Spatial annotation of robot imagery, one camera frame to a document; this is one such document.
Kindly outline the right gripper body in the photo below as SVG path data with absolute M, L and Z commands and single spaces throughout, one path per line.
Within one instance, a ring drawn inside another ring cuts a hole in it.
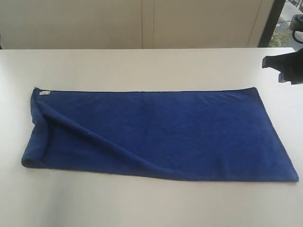
M 303 49 L 289 53 L 285 59 L 284 80 L 291 85 L 303 83 Z

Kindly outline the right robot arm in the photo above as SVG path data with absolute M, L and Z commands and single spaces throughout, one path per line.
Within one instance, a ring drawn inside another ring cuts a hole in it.
M 292 38 L 299 44 L 302 41 L 296 38 L 297 32 L 303 31 L 303 15 L 296 14 L 292 17 L 290 26 L 292 31 Z M 298 85 L 303 83 L 303 49 L 292 53 L 265 56 L 262 59 L 262 68 L 272 68 L 279 71 L 278 82 L 290 82 L 291 85 Z

